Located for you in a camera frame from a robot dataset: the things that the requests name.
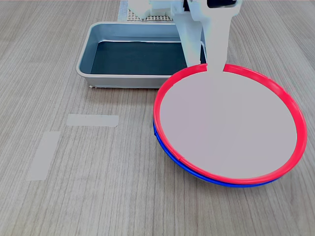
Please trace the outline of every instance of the stacked plates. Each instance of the stacked plates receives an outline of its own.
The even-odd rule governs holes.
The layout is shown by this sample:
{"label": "stacked plates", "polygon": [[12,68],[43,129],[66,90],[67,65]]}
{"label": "stacked plates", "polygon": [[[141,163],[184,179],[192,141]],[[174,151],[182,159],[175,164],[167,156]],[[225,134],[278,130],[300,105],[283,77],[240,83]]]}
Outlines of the stacked plates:
{"label": "stacked plates", "polygon": [[154,132],[169,157],[192,175],[229,187],[267,184],[289,172],[307,142],[304,117],[266,76],[226,65],[185,68],[160,88]]}

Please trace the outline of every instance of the white tape strip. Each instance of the white tape strip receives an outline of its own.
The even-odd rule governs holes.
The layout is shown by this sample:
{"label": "white tape strip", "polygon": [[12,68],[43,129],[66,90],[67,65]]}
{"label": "white tape strip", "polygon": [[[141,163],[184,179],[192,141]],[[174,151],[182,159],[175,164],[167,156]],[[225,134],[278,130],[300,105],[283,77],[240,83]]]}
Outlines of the white tape strip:
{"label": "white tape strip", "polygon": [[107,115],[68,115],[68,126],[106,126],[116,127],[119,122],[119,116]]}
{"label": "white tape strip", "polygon": [[45,180],[53,159],[60,132],[45,132],[35,153],[26,180]]}

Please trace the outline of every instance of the dark tray bottom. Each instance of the dark tray bottom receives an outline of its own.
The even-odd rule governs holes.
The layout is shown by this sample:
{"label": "dark tray bottom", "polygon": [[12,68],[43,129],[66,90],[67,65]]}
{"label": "dark tray bottom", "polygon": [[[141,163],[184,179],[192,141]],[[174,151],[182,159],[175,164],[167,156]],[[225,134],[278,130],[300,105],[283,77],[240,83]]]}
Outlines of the dark tray bottom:
{"label": "dark tray bottom", "polygon": [[170,76],[186,67],[181,43],[100,42],[91,74]]}

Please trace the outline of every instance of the blue plate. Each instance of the blue plate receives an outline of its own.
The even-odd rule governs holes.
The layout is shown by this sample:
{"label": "blue plate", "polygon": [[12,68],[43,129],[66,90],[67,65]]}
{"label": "blue plate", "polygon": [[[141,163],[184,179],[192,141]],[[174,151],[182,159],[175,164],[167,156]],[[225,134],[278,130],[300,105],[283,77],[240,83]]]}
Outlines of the blue plate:
{"label": "blue plate", "polygon": [[201,175],[200,173],[190,169],[189,167],[187,167],[186,165],[184,165],[182,162],[180,162],[178,159],[175,158],[175,156],[173,154],[171,154],[171,152],[166,148],[166,146],[164,145],[164,143],[162,142],[161,138],[158,135],[157,129],[156,129],[156,125],[154,124],[154,120],[153,120],[153,129],[154,129],[154,135],[156,136],[159,144],[161,145],[161,147],[163,148],[163,150],[166,152],[166,154],[177,164],[179,165],[181,168],[183,168],[185,171],[187,171],[188,173],[192,174],[193,176],[196,176],[199,179],[202,179],[204,181],[210,182],[210,183],[214,183],[214,184],[218,184],[221,186],[225,186],[225,187],[231,187],[231,188],[250,188],[250,187],[257,187],[257,186],[261,186],[261,185],[265,185],[268,183],[271,183],[277,179],[274,179],[272,181],[269,182],[265,182],[265,183],[258,183],[258,184],[233,184],[233,183],[226,183],[226,182],[221,182],[212,178],[208,178],[205,177],[203,175]]}

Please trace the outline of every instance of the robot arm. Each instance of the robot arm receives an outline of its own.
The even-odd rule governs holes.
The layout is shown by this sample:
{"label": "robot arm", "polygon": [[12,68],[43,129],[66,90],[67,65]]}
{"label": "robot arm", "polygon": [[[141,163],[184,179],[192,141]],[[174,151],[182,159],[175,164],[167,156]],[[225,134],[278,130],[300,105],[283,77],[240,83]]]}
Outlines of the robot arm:
{"label": "robot arm", "polygon": [[200,64],[201,33],[204,31],[208,71],[222,72],[227,58],[232,17],[240,11],[242,0],[129,0],[146,11],[170,10],[181,39],[187,66]]}

